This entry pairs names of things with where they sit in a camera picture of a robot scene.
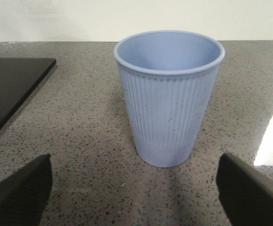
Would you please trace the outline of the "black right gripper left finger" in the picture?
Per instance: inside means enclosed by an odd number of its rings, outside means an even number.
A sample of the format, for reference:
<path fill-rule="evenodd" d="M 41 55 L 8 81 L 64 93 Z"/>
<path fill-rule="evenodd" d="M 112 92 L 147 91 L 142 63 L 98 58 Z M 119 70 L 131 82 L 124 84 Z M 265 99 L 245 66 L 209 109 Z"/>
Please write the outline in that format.
<path fill-rule="evenodd" d="M 37 226 L 52 189 L 50 154 L 0 181 L 0 226 Z"/>

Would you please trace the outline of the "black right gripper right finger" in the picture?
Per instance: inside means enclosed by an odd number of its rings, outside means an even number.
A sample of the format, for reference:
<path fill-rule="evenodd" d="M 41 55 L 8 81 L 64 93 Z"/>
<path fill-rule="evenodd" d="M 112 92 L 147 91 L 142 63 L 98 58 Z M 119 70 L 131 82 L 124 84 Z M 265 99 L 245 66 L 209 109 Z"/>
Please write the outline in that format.
<path fill-rule="evenodd" d="M 224 153 L 216 184 L 233 226 L 273 226 L 273 180 L 233 154 Z"/>

